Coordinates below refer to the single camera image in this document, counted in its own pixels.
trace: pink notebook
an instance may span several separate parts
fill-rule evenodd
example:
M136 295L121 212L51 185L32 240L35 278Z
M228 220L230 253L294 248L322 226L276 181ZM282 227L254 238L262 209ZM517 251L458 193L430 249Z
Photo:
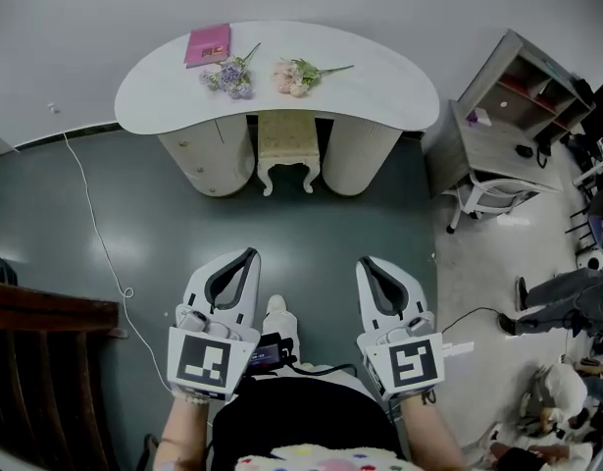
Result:
M219 63L229 57L231 27L229 24L194 29L185 51L186 68Z

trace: black shirt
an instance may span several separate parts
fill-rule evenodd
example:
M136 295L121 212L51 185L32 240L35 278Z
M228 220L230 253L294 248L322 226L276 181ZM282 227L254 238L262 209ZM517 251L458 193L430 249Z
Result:
M249 380L238 398L214 419L213 471L227 471L246 455L269 456L273 448L314 444L394 451L397 433L379 404L337 384L308 378Z

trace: shoe on foot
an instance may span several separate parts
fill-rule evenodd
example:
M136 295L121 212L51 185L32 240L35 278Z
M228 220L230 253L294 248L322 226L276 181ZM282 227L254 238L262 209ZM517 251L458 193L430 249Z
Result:
M515 291L517 293L517 299L515 300L517 312L528 310L528 307L526 306L528 290L526 289L526 280L524 278L517 278L515 281Z
M502 429L501 422L495 422L489 429L484 433L484 436L481 437L479 442L477 442L477 446L484 450L490 450L491 445L494 443L498 443L499 433Z
M497 324L499 325L499 328L504 331L504 333L508 335L517 334L517 321L515 321L514 319L510 319L508 316L506 316L506 314L500 314L499 316L497 316Z
M274 312L286 312L288 308L285 305L285 300L280 294L274 294L269 298L269 303L266 306L266 314L273 314Z

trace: gray floor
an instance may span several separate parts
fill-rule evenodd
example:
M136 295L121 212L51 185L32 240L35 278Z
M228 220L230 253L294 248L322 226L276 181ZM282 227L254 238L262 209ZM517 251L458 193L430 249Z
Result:
M191 273L246 246L262 255L256 323L268 297L283 294L299 317L305 361L359 364L354 266L363 255L410 272L435 311L433 221L415 141L400 141L369 189L349 199L331 193L321 179L315 193L306 194L303 170L295 167L274 169L271 197L262 196L254 177L235 196L213 199L190 185L156 137L115 132L72 146L119 277L135 290L129 315L163 370L168 327ZM0 158L0 256L11 262L21 286L118 301L78 167L63 142ZM116 454L124 469L132 469L144 435L160 435L171 398L134 333L111 342L103 367Z

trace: white stool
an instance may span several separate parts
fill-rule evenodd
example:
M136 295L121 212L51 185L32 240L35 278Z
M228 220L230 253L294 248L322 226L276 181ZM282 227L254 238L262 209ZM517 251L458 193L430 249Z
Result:
M271 195L273 182L269 169L275 164L305 164L303 181L306 192L319 175L321 162L314 113L304 110L273 110L258 114L258 177L264 183L264 195Z

